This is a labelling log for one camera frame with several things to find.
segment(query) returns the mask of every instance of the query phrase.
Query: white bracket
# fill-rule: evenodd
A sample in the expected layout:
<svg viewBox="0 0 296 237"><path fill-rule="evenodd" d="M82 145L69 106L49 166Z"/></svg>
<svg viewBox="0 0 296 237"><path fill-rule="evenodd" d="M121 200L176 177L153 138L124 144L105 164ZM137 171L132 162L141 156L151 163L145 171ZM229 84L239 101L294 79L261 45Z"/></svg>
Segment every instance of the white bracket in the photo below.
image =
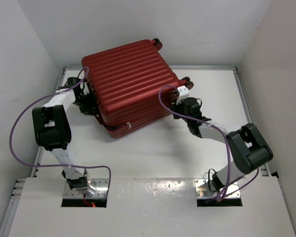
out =
<svg viewBox="0 0 296 237"><path fill-rule="evenodd" d="M66 174L67 179L78 179L84 175L84 169L82 168L74 168L71 165L81 165L80 162L75 158L75 154L73 150L70 148L68 144L67 149L63 150L62 148L53 149L50 151L57 161L60 164L68 164L69 166L64 166L63 169Z"/></svg>
<svg viewBox="0 0 296 237"><path fill-rule="evenodd" d="M237 131L241 129L240 126L232 126L232 125L226 125L222 123L217 123L215 121L207 121L209 124L202 124L199 126L199 132L201 133L202 138L209 138L213 139L218 142L225 143L225 140L220 132L218 132L216 129L212 127L212 125L218 127L225 135L227 135L230 132Z"/></svg>
<svg viewBox="0 0 296 237"><path fill-rule="evenodd" d="M71 105L75 101L74 90L63 92L66 89L60 89L56 92L60 92L60 94L55 95L48 101L43 107L54 107L55 105L63 105L65 111L67 111L69 105Z"/></svg>
<svg viewBox="0 0 296 237"><path fill-rule="evenodd" d="M182 100L186 99L187 97L189 97L189 89L183 85L177 88L179 91L179 97L177 99L177 104L181 103Z"/></svg>

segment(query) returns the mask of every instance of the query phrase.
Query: black joint module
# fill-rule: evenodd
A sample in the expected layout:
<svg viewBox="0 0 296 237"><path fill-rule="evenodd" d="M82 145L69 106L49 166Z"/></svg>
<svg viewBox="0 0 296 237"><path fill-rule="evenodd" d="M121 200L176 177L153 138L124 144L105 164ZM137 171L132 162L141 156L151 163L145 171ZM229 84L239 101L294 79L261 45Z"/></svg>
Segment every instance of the black joint module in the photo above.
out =
<svg viewBox="0 0 296 237"><path fill-rule="evenodd" d="M201 105L197 102L197 99L194 97L188 97L184 100L182 100L181 103L179 104L173 104L171 106L171 110L173 112L176 112L180 115L185 115L189 116L195 119L199 119L202 121L209 121L211 120L210 118L206 118L202 116L202 112L200 111ZM173 115L174 119L181 119L182 117ZM189 128L189 131L197 137L202 138L200 132L199 132L199 127L201 125L200 122L188 119L188 118L182 118L186 123Z"/></svg>
<svg viewBox="0 0 296 237"><path fill-rule="evenodd" d="M217 173L213 174L212 178L212 184L216 192L219 192L219 190L224 187L224 184L222 184L221 180L218 178Z"/></svg>
<svg viewBox="0 0 296 237"><path fill-rule="evenodd" d="M73 85L76 85L79 81L80 81L79 78L75 78L75 77L68 78L66 85L59 87L58 89L69 88ZM84 87L81 88L80 86L77 86L74 89L74 96L75 96L74 105L79 106L80 112L83 113L84 115L95 116L99 114L97 101L94 94L91 92L90 84L89 83L86 83L86 84L90 93L84 94L83 92Z"/></svg>
<svg viewBox="0 0 296 237"><path fill-rule="evenodd" d="M244 174L249 174L261 165L273 159L273 152L262 137L258 128L248 123L240 130L227 135L233 160L237 168Z"/></svg>
<svg viewBox="0 0 296 237"><path fill-rule="evenodd" d="M32 110L35 140L39 146L52 151L56 148L66 149L71 141L71 130L63 105ZM54 126L45 125L54 121Z"/></svg>
<svg viewBox="0 0 296 237"><path fill-rule="evenodd" d="M85 177L80 177L78 179L67 179L67 183L71 190L83 189L88 187L87 179Z"/></svg>

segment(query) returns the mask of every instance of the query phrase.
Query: white platform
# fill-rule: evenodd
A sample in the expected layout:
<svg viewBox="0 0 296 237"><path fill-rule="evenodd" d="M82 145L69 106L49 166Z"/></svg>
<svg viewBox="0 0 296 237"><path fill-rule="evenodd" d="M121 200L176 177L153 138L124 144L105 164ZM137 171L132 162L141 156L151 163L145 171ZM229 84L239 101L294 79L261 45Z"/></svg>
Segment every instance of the white platform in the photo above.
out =
<svg viewBox="0 0 296 237"><path fill-rule="evenodd" d="M174 71L194 82L191 96L203 100L205 116L228 124L247 122L233 71ZM67 70L65 79L77 72ZM224 144L192 136L182 120L169 116L114 140L78 107L69 108L68 119L77 158L112 169L108 207L60 207L61 168L41 168L37 178L26 180L10 237L295 236L276 178L259 176L246 187L243 207L196 206L192 179L225 166L226 151ZM56 163L47 152L41 159L41 164ZM89 173L108 176L104 169Z"/></svg>

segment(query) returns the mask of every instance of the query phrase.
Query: cable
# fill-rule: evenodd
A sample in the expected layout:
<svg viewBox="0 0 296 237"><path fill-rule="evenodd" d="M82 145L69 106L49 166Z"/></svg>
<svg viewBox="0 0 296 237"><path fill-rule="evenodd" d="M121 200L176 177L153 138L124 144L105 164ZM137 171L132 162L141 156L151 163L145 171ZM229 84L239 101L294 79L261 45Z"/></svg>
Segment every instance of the cable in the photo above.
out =
<svg viewBox="0 0 296 237"><path fill-rule="evenodd" d="M84 88L85 88L85 83L82 83L82 93L84 92Z"/></svg>
<svg viewBox="0 0 296 237"><path fill-rule="evenodd" d="M226 144L226 150L227 150L228 167L227 167L227 180L226 180L226 186L224 186L224 187L222 188L222 190L221 190L220 192L217 193L217 196L216 196L217 201L221 201L221 200L224 199L224 197L225 197L225 195L226 195L227 188L228 188L228 186L229 186L229 184L230 184L230 176L231 176L231 157L230 157L230 148L229 148L229 144L228 144L228 140L227 140L227 138L226 138L226 135L224 134L224 132L223 132L221 129L219 129L219 128L216 127L215 125L212 125L212 124L210 124L210 123L208 123L208 122L202 121L202 120L197 119L197 118L193 118L193 117L186 116L186 115L181 115L181 114L179 114L179 113L176 113L176 112L170 110L168 107L166 107L166 106L164 105L164 103L162 102L162 100L161 100L161 92L162 92L165 88L167 88L167 87L171 87L171 88L174 88L175 90L177 90L177 88L176 88L175 86L173 86L173 85L165 85L165 86L163 86L163 87L160 89L159 94L158 94L158 98L159 98L159 102L160 102L160 104L162 105L162 107L163 107L164 109L166 109L167 111L173 113L174 115L180 116L180 117L182 117L182 118L190 119L190 120L193 120L193 121L197 121L197 122L200 122L200 123L203 123L203 124L209 125L209 126L211 126L212 128L216 129L216 130L217 130L217 131L223 136L223 139L224 139L225 144Z"/></svg>
<svg viewBox="0 0 296 237"><path fill-rule="evenodd" d="M86 204L88 207L90 207L90 204L87 202L87 200L85 199L85 195L83 195L83 203Z"/></svg>
<svg viewBox="0 0 296 237"><path fill-rule="evenodd" d="M85 199L86 195L83 195L83 203L86 204L88 207L96 207L95 203L93 202L88 202L86 199Z"/></svg>
<svg viewBox="0 0 296 237"><path fill-rule="evenodd" d="M199 104L199 107L201 108L202 105L203 105L203 101L200 98L197 98L196 100L200 100L201 101L201 103Z"/></svg>
<svg viewBox="0 0 296 237"><path fill-rule="evenodd" d="M50 95L45 95L37 100L35 100L33 103L31 103L28 107L26 107L22 112L21 114L18 116L18 118L16 119L16 121L14 122L12 128L11 128L11 131L10 131L10 137L9 137L9 147L10 147L10 151L13 155L13 157L19 162L21 163L22 165L25 165L25 166L29 166L29 167L64 167L64 166L69 166L68 164L31 164L31 163L27 163L25 161L22 161L20 158L18 158L18 156L16 155L16 153L14 152L13 150L13 146L12 146L12 137L13 137L13 132L14 132L14 129L17 125L17 123L19 122L20 118L24 115L24 113L30 108L32 107L33 105L35 105L36 103L38 103L39 101L42 101L48 97L52 97L54 95L59 95L61 93L64 93L64 92L67 92L69 90L72 90L72 89L75 89L77 86L79 86L88 76L89 74L89 68L88 67L84 67L78 74L77 77L80 76L80 74L86 70L86 73L84 74L84 77L76 84L76 85L73 85L71 86L70 88L66 89L66 90L63 90L61 92L55 92L53 94L50 94ZM71 167L75 167L75 168L82 168L82 169L96 169L96 168L106 168L108 169L109 171L109 183L108 183L108 191L107 191L107 197L108 198L108 195L109 195L109 190L110 190L110 185L111 185L111 169L106 166L106 165L97 165L97 166L82 166L82 165L71 165Z"/></svg>
<svg viewBox="0 0 296 237"><path fill-rule="evenodd" d="M211 170L216 174L216 171L214 170L214 169L209 169L208 170L208 173L207 173L207 175L208 175L208 181L207 181L207 185L208 185L208 190L209 191L211 191L212 193L214 193L214 192L216 192L216 190L215 191L212 191L212 189L211 189L211 185L210 185L210 174L211 174Z"/></svg>
<svg viewBox="0 0 296 237"><path fill-rule="evenodd" d="M242 185L242 186L241 186L239 189L237 189L236 191L233 191L233 192L231 192L231 193L229 193L229 194L226 194L225 197L234 194L235 192L237 192L237 191L243 189L245 186L248 186L249 184L251 184L251 183L257 178L258 175L259 175L259 168L257 169L257 173L255 174L255 176L254 176L250 181L248 181L247 183L245 183L244 185ZM243 178L243 176L240 177L240 178L238 178L237 180L235 180L235 182L236 182L236 181L239 181L239 180L242 179L242 178Z"/></svg>

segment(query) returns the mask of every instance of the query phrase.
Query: metal mounting plate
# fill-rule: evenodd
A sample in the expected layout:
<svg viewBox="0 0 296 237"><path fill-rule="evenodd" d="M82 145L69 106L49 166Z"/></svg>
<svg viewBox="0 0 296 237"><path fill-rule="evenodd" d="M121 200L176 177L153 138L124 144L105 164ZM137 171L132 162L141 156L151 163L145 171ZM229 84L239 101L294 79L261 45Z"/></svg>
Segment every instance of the metal mounting plate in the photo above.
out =
<svg viewBox="0 0 296 237"><path fill-rule="evenodd" d="M108 191L108 179L91 179L92 185L96 187L96 192L91 197L85 199L105 199ZM63 199L83 199L83 195L75 190L71 190L66 182Z"/></svg>
<svg viewBox="0 0 296 237"><path fill-rule="evenodd" d="M210 190L208 190L208 183L207 183L208 179L195 179L195 189L196 189L196 198L197 199L210 199L210 198L214 198L217 193L213 193ZM233 184L231 184L228 189L227 189L227 194L236 191L237 189L239 189L239 185L238 182L235 182ZM241 198L240 195L240 191L237 191L235 193L233 193L230 196L225 197L225 199L233 199L233 198Z"/></svg>

